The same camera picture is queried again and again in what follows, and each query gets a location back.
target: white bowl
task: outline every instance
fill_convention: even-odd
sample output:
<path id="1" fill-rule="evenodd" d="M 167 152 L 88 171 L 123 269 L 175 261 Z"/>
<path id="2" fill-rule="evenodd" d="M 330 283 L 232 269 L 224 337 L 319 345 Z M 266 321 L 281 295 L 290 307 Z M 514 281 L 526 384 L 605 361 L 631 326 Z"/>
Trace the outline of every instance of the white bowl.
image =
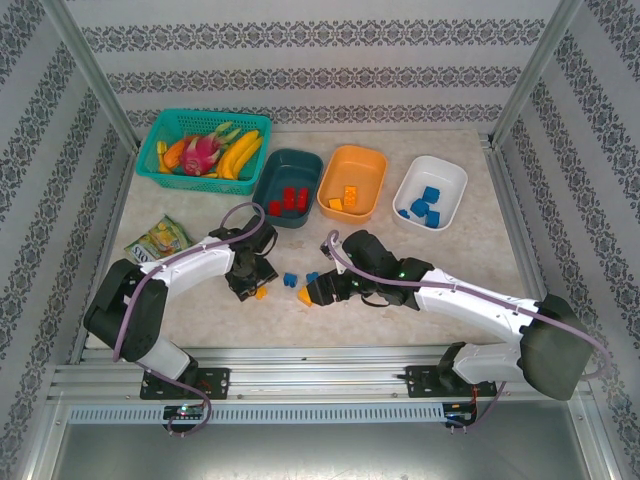
<path id="1" fill-rule="evenodd" d="M 453 163 L 423 155 L 416 158 L 402 180 L 398 193 L 393 198 L 393 221 L 396 225 L 415 233 L 444 230 L 453 221 L 458 210 L 462 194 L 467 186 L 467 172 Z M 440 190 L 440 198 L 429 209 L 440 213 L 438 228 L 425 225 L 426 216 L 418 217 L 411 211 L 411 204 L 422 198 L 426 187 Z M 406 210 L 411 218 L 404 218 L 398 210 Z"/>

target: red block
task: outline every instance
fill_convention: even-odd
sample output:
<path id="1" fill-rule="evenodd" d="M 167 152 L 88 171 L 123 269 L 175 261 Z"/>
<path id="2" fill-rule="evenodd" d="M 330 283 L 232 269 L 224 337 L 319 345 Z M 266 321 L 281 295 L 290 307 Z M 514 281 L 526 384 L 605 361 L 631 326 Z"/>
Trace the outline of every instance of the red block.
<path id="1" fill-rule="evenodd" d="M 296 208 L 296 189 L 286 187 L 284 189 L 284 209 L 293 210 Z"/>
<path id="2" fill-rule="evenodd" d="M 304 213 L 309 206 L 309 189 L 301 188 L 298 191 L 298 212 Z"/>
<path id="3" fill-rule="evenodd" d="M 272 217 L 280 217 L 282 215 L 282 205 L 278 200 L 269 202 L 269 215 Z"/>

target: wall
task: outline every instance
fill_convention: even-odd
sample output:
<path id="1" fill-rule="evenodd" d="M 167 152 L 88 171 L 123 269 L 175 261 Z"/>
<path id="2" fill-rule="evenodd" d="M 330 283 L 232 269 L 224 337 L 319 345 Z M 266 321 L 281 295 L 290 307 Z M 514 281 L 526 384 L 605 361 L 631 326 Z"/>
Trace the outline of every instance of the wall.
<path id="1" fill-rule="evenodd" d="M 502 146 L 547 288 L 611 352 L 593 386 L 624 478 L 640 478 L 639 13 L 584 2 Z"/>
<path id="2" fill-rule="evenodd" d="M 558 0 L 75 0 L 128 115 L 262 113 L 280 130 L 490 133 Z"/>
<path id="3" fill-rule="evenodd" d="M 0 479 L 68 360 L 128 155 L 34 0 L 0 4 Z"/>

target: orange bowl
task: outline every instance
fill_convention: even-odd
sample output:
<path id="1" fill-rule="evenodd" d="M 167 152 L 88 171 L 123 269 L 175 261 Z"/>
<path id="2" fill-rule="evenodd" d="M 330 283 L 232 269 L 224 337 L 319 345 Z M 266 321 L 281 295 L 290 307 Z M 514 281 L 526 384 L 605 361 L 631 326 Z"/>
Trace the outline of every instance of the orange bowl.
<path id="1" fill-rule="evenodd" d="M 344 223 L 360 225 L 371 218 L 378 204 L 384 176 L 387 173 L 387 158 L 376 150 L 344 145 L 331 156 L 329 166 L 318 189 L 320 211 L 327 217 Z M 356 187 L 356 204 L 343 210 L 329 208 L 329 200 L 343 201 L 344 187 Z"/>

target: black bracket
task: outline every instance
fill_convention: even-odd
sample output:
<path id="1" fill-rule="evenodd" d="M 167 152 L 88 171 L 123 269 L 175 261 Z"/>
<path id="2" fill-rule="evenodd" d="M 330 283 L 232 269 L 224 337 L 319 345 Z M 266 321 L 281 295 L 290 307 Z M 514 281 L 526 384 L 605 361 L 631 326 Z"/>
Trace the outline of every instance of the black bracket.
<path id="1" fill-rule="evenodd" d="M 231 370 L 228 368 L 198 368 L 193 387 L 203 391 L 211 400 L 226 400 Z M 188 390 L 164 382 L 150 373 L 144 373 L 140 388 L 142 400 L 198 400 Z"/>
<path id="2" fill-rule="evenodd" d="M 453 420 L 452 422 L 445 422 L 445 427 L 447 428 L 451 426 L 460 428 L 459 424 L 468 427 L 475 423 L 478 418 L 478 404 L 476 402 L 443 403 L 442 409 L 445 418 Z"/>
<path id="3" fill-rule="evenodd" d="M 440 372 L 436 365 L 411 365 L 404 369 L 404 375 L 398 378 L 405 380 L 409 398 L 433 397 L 471 397 L 473 385 L 456 382 L 445 386 L 440 381 Z M 494 382 L 482 382 L 476 385 L 478 397 L 494 397 L 497 393 Z"/>

